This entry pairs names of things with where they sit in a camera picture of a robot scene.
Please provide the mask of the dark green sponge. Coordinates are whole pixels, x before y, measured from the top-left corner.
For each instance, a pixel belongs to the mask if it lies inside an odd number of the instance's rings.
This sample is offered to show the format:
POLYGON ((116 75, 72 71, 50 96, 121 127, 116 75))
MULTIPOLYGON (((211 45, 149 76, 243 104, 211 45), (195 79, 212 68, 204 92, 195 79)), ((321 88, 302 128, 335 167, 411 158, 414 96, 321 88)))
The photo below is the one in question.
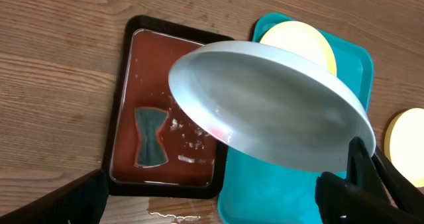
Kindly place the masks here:
POLYGON ((158 132, 168 117, 167 112, 152 107, 137 107, 134 117, 140 138, 136 164, 152 168, 167 163, 166 152, 158 138, 158 132))

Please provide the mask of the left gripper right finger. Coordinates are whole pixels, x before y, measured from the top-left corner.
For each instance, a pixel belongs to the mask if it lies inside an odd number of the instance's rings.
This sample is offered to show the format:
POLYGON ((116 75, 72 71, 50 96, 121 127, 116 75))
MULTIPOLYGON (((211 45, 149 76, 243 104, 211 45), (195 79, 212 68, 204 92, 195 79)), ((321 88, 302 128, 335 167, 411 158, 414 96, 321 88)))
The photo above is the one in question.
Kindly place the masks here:
POLYGON ((379 148, 369 156, 359 137, 349 142, 346 178, 322 173, 315 202, 326 224, 423 222, 423 194, 379 148))

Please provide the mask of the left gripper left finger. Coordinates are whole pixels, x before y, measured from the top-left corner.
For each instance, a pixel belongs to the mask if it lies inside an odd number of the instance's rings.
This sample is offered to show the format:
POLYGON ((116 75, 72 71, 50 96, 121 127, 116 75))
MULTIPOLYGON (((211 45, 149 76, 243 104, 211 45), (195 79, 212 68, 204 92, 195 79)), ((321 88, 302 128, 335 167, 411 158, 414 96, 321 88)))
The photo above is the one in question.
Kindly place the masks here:
POLYGON ((1 224, 98 224, 109 188, 102 170, 94 170, 53 192, 1 216, 1 224))

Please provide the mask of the light blue plate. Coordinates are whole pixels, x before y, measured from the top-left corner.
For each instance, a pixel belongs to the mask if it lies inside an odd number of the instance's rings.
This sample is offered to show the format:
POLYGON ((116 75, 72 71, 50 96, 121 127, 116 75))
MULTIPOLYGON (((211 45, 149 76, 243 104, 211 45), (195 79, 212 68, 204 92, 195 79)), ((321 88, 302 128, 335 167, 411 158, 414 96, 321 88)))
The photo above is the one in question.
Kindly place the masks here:
POLYGON ((357 96, 336 76, 291 52, 249 41, 207 44, 170 69, 170 91, 204 131, 246 155, 307 172, 342 172, 350 141, 374 154, 357 96))

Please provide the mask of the yellow-green plate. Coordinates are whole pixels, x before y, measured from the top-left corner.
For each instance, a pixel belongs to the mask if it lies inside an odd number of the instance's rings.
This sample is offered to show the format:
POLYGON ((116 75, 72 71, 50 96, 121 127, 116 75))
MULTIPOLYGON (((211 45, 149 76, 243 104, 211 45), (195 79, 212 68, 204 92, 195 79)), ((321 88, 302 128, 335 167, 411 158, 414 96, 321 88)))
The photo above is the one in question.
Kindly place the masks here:
POLYGON ((423 108, 396 115, 384 137, 384 154, 416 188, 423 187, 423 108))
POLYGON ((299 21, 276 24, 262 36, 260 43, 297 54, 337 75, 337 62, 329 42, 311 25, 299 21))

